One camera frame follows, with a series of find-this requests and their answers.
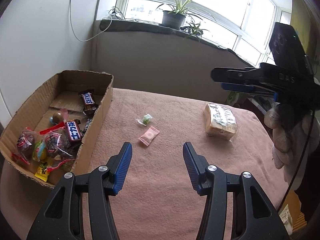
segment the window sill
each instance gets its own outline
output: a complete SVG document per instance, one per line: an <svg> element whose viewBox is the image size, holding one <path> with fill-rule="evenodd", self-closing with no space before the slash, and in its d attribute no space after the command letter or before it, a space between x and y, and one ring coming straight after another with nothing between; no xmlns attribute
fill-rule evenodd
<svg viewBox="0 0 320 240"><path fill-rule="evenodd" d="M108 25L110 24L109 20L101 20L100 23L100 30L105 30ZM233 50L222 47L218 44L215 44L213 42L209 42L207 40L198 38L196 36L189 36L183 31L178 31L175 29L171 29L168 27L160 26L156 23L145 23L145 22L136 22L136 21L122 21L122 20L112 20L112 23L110 27L106 30L106 32L149 32L149 33L159 33L159 34L174 34L182 38L188 37L188 39L200 42L204 45L210 46L215 49L228 51L231 54L235 55L240 61L245 63L246 65L250 67L254 67L251 63L247 62L246 60L240 58Z"/></svg>

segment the bread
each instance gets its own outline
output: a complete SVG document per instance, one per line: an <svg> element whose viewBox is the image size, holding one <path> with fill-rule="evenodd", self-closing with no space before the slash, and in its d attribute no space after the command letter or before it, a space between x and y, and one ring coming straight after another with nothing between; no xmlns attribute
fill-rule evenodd
<svg viewBox="0 0 320 240"><path fill-rule="evenodd" d="M230 140L238 126L236 118L229 108L218 104L207 104L204 108L205 131L210 136Z"/></svg>

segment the pink fabric surface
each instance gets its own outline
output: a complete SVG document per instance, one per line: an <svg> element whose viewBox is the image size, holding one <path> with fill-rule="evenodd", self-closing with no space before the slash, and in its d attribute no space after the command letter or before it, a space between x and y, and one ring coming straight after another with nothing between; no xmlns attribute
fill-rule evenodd
<svg viewBox="0 0 320 240"><path fill-rule="evenodd" d="M257 117L231 108L239 126L234 142L209 137L204 132L205 102L187 98L114 89L113 101L103 122L88 172L118 154L123 142L133 146L133 156L123 190L111 198L120 239L195 239L205 197L192 189L182 157L182 145L191 141L196 152L225 172L250 171L274 205L287 184L282 170L274 167L272 142ZM148 128L135 119L146 113L160 133L146 147L138 140ZM48 189L23 177L5 163L0 185L0 208L24 240ZM92 239L88 204L84 196L84 230ZM225 236L232 223L232 197L228 196Z"/></svg>

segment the silver bolt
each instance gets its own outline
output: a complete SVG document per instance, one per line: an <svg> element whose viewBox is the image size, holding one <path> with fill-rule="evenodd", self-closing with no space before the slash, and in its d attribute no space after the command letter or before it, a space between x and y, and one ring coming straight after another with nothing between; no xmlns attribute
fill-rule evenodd
<svg viewBox="0 0 320 240"><path fill-rule="evenodd" d="M217 170L217 167L214 166L214 165L209 165L209 166L208 166L208 170L209 170L209 171L216 171L216 170Z"/></svg>
<svg viewBox="0 0 320 240"><path fill-rule="evenodd" d="M72 176L73 176L73 174L71 172L67 172L66 174L64 174L64 177L66 179L70 179L70 178L72 178Z"/></svg>
<svg viewBox="0 0 320 240"><path fill-rule="evenodd" d="M106 165L102 165L99 167L99 171L106 171L108 170L108 167Z"/></svg>
<svg viewBox="0 0 320 240"><path fill-rule="evenodd" d="M248 172L248 171L245 171L245 172L243 173L243 176L244 176L245 178L251 178L251 173Z"/></svg>

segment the cardboard box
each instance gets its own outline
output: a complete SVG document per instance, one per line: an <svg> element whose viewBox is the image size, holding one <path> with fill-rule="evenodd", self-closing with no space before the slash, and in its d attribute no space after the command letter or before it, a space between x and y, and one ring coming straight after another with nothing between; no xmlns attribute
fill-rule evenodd
<svg viewBox="0 0 320 240"><path fill-rule="evenodd" d="M80 119L81 130L86 123L86 116L82 112L83 102L78 92L94 89L94 99L99 107L94 114L91 125L82 139L82 145L71 169L75 175L87 172L93 148L100 132L102 122L109 109L112 99L113 76L107 73L91 71L65 70L55 74L42 84L20 107L0 138L0 151L4 158L20 173L47 187L57 184L65 173L62 169L50 173L48 182L36 178L34 174L39 166L38 162L30 161L30 165L12 160L12 152L16 152L18 138L25 127L34 131L41 131L52 126L49 118L61 109L68 109L68 120Z"/></svg>

